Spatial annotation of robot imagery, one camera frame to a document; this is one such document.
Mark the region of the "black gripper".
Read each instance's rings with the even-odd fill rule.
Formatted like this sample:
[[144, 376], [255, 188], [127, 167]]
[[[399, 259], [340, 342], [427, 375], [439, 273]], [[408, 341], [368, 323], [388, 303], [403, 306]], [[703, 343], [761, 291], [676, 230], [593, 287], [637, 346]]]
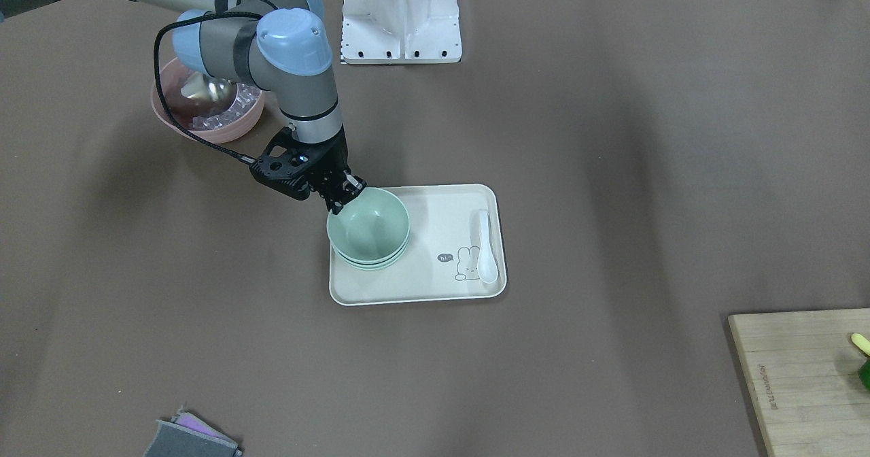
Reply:
[[[293, 137], [296, 138], [296, 129], [290, 129]], [[347, 163], [345, 130], [340, 129], [335, 137], [323, 143], [307, 144], [315, 153], [314, 165], [307, 172], [311, 193], [320, 194], [330, 212], [339, 215], [342, 209], [357, 199], [368, 185], [364, 179], [351, 174]]]

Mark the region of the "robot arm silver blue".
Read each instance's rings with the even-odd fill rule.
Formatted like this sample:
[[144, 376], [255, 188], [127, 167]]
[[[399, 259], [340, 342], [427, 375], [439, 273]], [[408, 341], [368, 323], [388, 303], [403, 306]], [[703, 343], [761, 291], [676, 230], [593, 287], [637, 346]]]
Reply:
[[[2, 0], [2, 18], [63, 0]], [[194, 135], [187, 138], [248, 166], [255, 181], [299, 201], [317, 194], [339, 214], [366, 187], [348, 165], [344, 118], [323, 24], [322, 0], [127, 0], [172, 9], [176, 21], [155, 36], [172, 37], [180, 63], [203, 75], [273, 92], [285, 126], [252, 157]]]

